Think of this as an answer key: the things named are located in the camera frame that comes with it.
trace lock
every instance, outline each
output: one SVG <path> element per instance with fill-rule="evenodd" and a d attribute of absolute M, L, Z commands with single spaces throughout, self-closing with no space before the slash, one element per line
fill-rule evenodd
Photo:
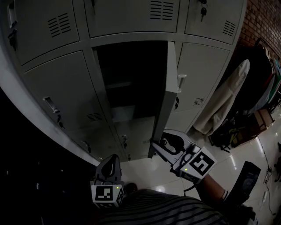
<path fill-rule="evenodd" d="M 10 45 L 13 47 L 14 51 L 16 51 L 16 44 L 17 44 L 16 33 L 17 33 L 17 30 L 14 29 L 12 31 L 12 33 L 10 33 L 9 36 L 8 36 Z"/>
<path fill-rule="evenodd" d="M 127 135 L 126 135 L 126 134 L 122 135 L 122 139 L 123 139 L 123 146 L 124 146 L 124 149 L 126 149 L 126 147 L 127 147 L 127 142 L 128 142 L 128 140 L 127 140 Z"/>
<path fill-rule="evenodd" d="M 205 7 L 203 7 L 201 9 L 201 14 L 202 14 L 202 17 L 201 17 L 201 22 L 203 21 L 203 17 L 207 15 L 207 9 Z"/>

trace brick wall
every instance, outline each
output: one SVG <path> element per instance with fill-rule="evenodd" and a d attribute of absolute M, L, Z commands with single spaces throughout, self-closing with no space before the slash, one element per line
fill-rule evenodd
<path fill-rule="evenodd" d="M 252 47 L 260 37 L 281 55 L 281 0 L 248 0 L 236 47 Z"/>

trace locker vent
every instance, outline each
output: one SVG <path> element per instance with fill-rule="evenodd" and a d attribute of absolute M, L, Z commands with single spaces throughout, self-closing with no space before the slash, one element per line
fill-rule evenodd
<path fill-rule="evenodd" d="M 52 37 L 71 31 L 67 13 L 48 20 L 48 25 Z"/>
<path fill-rule="evenodd" d="M 230 23 L 229 21 L 226 20 L 224 23 L 223 33 L 229 36 L 233 36 L 235 27 L 236 27 L 235 24 Z"/>
<path fill-rule="evenodd" d="M 174 3 L 150 1 L 150 19 L 173 20 Z"/>
<path fill-rule="evenodd" d="M 196 98 L 193 105 L 201 105 L 205 98 Z"/>
<path fill-rule="evenodd" d="M 101 120 L 101 115 L 99 113 L 88 114 L 87 117 L 91 122 Z"/>

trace metal locker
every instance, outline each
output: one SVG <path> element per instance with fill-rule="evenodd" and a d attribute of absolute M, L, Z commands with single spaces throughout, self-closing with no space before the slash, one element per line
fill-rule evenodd
<path fill-rule="evenodd" d="M 7 5 L 7 26 L 21 65 L 55 48 L 79 41 L 71 0 L 20 0 Z"/>
<path fill-rule="evenodd" d="M 39 65 L 23 79 L 55 123 L 60 115 L 65 131 L 107 126 L 82 51 Z"/>
<path fill-rule="evenodd" d="M 119 150 L 108 126 L 86 128 L 67 132 L 81 148 L 100 160 L 112 154 L 119 156 L 121 161 L 127 161 L 122 150 Z"/>
<path fill-rule="evenodd" d="M 202 7 L 207 9 L 203 18 Z M 243 0 L 212 0 L 207 1 L 207 5 L 202 5 L 198 0 L 190 0 L 185 33 L 232 44 L 242 7 Z"/>
<path fill-rule="evenodd" d="M 171 113 L 166 124 L 166 129 L 186 132 L 191 126 L 194 118 L 197 116 L 199 110 L 200 109 L 191 109 Z"/>
<path fill-rule="evenodd" d="M 181 92 L 173 112 L 201 108 L 218 79 L 229 51 L 184 43 L 178 65 Z"/>
<path fill-rule="evenodd" d="M 179 0 L 85 0 L 90 37 L 115 33 L 176 32 Z"/>

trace white tiled floor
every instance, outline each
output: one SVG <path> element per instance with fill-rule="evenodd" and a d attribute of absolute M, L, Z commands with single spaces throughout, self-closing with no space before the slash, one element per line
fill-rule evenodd
<path fill-rule="evenodd" d="M 273 114 L 275 122 L 273 126 L 263 132 L 259 138 L 231 150 L 231 153 L 221 151 L 208 142 L 200 140 L 200 134 L 193 134 L 191 137 L 197 140 L 199 146 L 205 146 L 217 159 L 217 165 L 211 170 L 210 175 L 226 190 L 231 191 L 235 184 L 245 161 L 254 163 L 261 169 L 259 179 L 255 185 L 250 198 L 245 205 L 253 207 L 261 225 L 272 223 L 274 216 L 268 208 L 268 195 L 266 202 L 262 203 L 264 192 L 267 190 L 264 179 L 267 170 L 266 158 L 269 166 L 273 167 L 281 153 L 277 143 L 281 143 L 281 109 Z M 122 180 L 134 182 L 138 188 L 148 188 L 168 194 L 183 196 L 184 189 L 192 186 L 192 183 L 176 177 L 170 173 L 170 164 L 164 162 L 159 156 L 152 159 L 141 159 L 121 163 Z M 277 212 L 281 204 L 281 183 L 275 183 L 276 174 L 271 176 L 268 187 L 270 190 L 270 207 L 273 212 Z M 186 193 L 188 196 L 200 199 L 195 189 Z"/>

